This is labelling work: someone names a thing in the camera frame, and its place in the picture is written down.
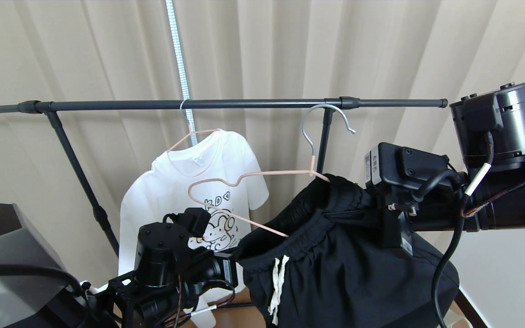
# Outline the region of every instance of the shirt neck tag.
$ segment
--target shirt neck tag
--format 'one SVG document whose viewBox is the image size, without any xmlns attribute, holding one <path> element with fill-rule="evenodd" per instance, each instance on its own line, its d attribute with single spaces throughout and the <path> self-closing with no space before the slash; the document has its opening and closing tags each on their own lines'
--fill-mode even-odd
<svg viewBox="0 0 525 328">
<path fill-rule="evenodd" d="M 204 166 L 204 165 L 206 165 L 206 160 L 204 160 L 204 158 L 203 158 L 202 156 L 199 156 L 199 155 L 196 156 L 196 157 L 194 157 L 194 162 L 195 162 L 196 164 L 198 164 L 199 166 Z"/>
</svg>

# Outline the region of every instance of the white wall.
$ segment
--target white wall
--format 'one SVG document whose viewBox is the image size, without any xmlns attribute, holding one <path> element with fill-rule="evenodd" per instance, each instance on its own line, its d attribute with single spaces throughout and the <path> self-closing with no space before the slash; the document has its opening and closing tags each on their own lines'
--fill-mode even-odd
<svg viewBox="0 0 525 328">
<path fill-rule="evenodd" d="M 492 327 L 525 327 L 525 229 L 467 233 L 452 262 Z"/>
</svg>

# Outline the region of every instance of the black shorts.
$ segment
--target black shorts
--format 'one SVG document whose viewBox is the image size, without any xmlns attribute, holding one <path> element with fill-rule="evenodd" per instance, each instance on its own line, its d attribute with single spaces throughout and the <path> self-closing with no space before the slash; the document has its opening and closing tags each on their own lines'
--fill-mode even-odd
<svg viewBox="0 0 525 328">
<path fill-rule="evenodd" d="M 268 307 L 275 259 L 287 255 L 278 307 L 281 328 L 435 328 L 431 283 L 441 253 L 414 234 L 414 257 L 399 258 L 378 247 L 373 231 L 330 220 L 326 214 L 369 208 L 373 200 L 358 185 L 326 176 L 331 183 L 315 179 L 266 224 L 288 238 L 256 229 L 234 251 L 267 325 L 274 326 Z M 439 285 L 443 313 L 458 287 L 457 271 L 449 263 Z"/>
</svg>

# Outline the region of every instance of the t-shirt sleeve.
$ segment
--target t-shirt sleeve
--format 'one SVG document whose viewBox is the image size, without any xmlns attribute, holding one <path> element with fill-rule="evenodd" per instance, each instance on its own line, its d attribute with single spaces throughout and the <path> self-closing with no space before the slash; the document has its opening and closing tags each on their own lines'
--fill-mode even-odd
<svg viewBox="0 0 525 328">
<path fill-rule="evenodd" d="M 254 152 L 250 148 L 250 145 L 246 142 L 246 139 L 242 140 L 242 164 L 244 165 L 244 172 L 261 172 L 261 168 L 258 165 L 258 160 L 254 156 Z M 249 176 L 244 178 L 246 183 L 246 192 L 248 196 L 248 207 L 251 210 L 256 210 L 261 207 L 268 199 L 267 183 L 264 180 L 264 176 Z"/>
</svg>

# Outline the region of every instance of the white drawstring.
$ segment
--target white drawstring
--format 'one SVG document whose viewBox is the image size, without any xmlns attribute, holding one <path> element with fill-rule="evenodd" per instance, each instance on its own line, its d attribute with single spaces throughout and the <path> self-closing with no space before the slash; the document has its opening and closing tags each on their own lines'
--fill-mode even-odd
<svg viewBox="0 0 525 328">
<path fill-rule="evenodd" d="M 279 313 L 279 303 L 281 303 L 281 293 L 283 293 L 283 282 L 285 282 L 285 267 L 289 257 L 283 255 L 283 265 L 279 268 L 281 261 L 275 259 L 275 267 L 273 268 L 273 288 L 275 292 L 273 297 L 271 297 L 271 304 L 268 307 L 269 315 L 273 316 L 273 324 L 277 326 L 279 324 L 279 318 L 277 314 Z"/>
</svg>

